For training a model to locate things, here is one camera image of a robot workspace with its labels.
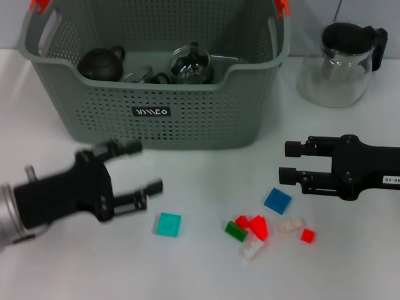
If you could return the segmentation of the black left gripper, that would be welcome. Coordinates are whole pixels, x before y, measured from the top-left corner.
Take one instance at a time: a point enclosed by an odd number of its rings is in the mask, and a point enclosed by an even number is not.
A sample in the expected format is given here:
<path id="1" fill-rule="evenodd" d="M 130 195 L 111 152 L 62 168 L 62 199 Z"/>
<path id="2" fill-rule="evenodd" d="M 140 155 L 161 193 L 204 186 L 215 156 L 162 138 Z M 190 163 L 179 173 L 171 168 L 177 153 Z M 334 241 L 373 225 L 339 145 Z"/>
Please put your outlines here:
<path id="1" fill-rule="evenodd" d="M 163 180 L 114 198 L 104 165 L 113 158 L 142 150 L 141 141 L 124 144 L 110 140 L 95 146 L 93 152 L 77 152 L 74 165 L 65 172 L 16 186 L 14 195 L 22 224 L 34 229 L 79 212 L 91 213 L 98 221 L 106 222 L 114 216 L 145 211 L 148 199 L 163 192 Z"/>

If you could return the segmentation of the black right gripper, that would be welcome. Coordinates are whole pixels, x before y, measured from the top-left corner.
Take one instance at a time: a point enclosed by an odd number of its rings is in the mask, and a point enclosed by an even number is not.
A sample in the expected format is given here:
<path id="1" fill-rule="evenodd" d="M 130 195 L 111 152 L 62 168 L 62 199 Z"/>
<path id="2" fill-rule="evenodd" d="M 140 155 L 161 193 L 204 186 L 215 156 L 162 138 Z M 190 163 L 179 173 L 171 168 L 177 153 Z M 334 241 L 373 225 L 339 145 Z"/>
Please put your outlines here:
<path id="1" fill-rule="evenodd" d="M 304 144 L 286 141 L 286 157 L 332 158 L 332 172 L 280 167 L 279 183 L 299 184 L 303 194 L 335 196 L 355 201 L 367 189 L 399 190 L 399 148 L 370 146 L 355 135 L 309 136 Z"/>

